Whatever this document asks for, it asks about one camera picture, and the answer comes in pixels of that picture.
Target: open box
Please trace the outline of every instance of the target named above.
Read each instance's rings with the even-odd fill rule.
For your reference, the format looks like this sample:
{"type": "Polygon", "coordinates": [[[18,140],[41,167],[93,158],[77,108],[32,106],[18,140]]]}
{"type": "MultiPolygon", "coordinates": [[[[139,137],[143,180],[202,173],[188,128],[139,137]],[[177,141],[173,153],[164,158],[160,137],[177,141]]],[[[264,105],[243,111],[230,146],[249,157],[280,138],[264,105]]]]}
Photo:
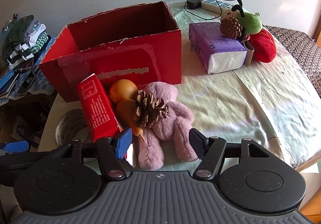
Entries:
{"type": "Polygon", "coordinates": [[[164,2],[118,8],[65,26],[39,67],[66,102],[93,73],[106,90],[119,79],[181,83],[181,31],[164,2]]]}

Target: green striped cloth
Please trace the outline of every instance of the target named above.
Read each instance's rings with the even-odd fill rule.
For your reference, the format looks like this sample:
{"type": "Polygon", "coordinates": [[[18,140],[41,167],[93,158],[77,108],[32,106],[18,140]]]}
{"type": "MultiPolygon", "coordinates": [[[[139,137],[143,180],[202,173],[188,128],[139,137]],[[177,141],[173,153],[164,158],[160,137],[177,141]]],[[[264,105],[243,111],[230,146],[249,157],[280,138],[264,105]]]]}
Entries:
{"type": "Polygon", "coordinates": [[[35,45],[31,48],[31,52],[35,55],[40,51],[43,45],[48,41],[48,34],[44,31],[37,39],[35,45]]]}

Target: pink teddy bear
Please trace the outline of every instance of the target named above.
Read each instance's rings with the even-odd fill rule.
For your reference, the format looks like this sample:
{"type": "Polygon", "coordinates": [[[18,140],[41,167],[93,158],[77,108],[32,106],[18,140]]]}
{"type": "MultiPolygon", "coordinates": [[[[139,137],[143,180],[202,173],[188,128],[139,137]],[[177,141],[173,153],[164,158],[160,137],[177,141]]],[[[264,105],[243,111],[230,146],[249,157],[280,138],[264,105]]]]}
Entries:
{"type": "Polygon", "coordinates": [[[161,118],[151,128],[144,127],[146,142],[139,138],[139,165],[143,169],[158,170],[164,165],[164,153],[159,141],[174,139],[177,157],[184,162],[197,160],[197,155],[189,144],[189,130],[194,115],[185,105],[176,102],[178,90],[163,82],[150,83],[144,89],[155,97],[162,98],[168,105],[166,119],[161,118]]]}

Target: stack of folded clothes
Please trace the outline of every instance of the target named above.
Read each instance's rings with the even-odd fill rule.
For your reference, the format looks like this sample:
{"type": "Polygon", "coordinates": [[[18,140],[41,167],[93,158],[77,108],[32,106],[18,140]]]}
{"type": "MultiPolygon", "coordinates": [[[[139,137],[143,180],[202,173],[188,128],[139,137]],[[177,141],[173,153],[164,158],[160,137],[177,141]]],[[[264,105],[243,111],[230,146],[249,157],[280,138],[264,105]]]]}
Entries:
{"type": "Polygon", "coordinates": [[[15,72],[30,70],[50,39],[46,26],[35,21],[33,15],[16,17],[6,28],[2,46],[2,57],[8,69],[15,72]]]}

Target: tissue pack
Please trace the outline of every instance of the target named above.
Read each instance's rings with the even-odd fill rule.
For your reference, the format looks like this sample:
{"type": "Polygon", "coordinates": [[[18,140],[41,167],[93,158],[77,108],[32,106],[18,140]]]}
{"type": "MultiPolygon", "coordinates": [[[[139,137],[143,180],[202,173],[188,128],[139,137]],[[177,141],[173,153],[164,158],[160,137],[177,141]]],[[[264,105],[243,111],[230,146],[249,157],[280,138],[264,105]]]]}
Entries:
{"type": "Polygon", "coordinates": [[[208,74],[240,68],[247,54],[241,43],[224,38],[218,22],[189,24],[189,40],[200,56],[208,74]]]}

